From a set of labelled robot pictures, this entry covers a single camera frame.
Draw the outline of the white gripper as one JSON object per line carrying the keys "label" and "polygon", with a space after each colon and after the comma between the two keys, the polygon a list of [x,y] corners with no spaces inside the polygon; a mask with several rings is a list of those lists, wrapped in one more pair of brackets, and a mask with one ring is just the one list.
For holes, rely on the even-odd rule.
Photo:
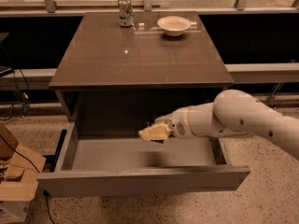
{"label": "white gripper", "polygon": [[154,122],[155,124],[138,132],[143,141],[151,139],[166,140],[172,133],[176,138],[191,138],[192,132],[189,127],[188,107],[180,108],[171,114],[160,116]]}

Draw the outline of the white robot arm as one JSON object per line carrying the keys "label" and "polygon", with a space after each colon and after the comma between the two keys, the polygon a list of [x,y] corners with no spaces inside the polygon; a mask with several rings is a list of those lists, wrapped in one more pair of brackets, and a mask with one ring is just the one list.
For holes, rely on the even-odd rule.
{"label": "white robot arm", "polygon": [[144,141],[210,136],[259,135],[299,159],[299,119],[285,116],[255,97],[238,90],[219,93],[212,103],[185,106],[157,118],[141,130]]}

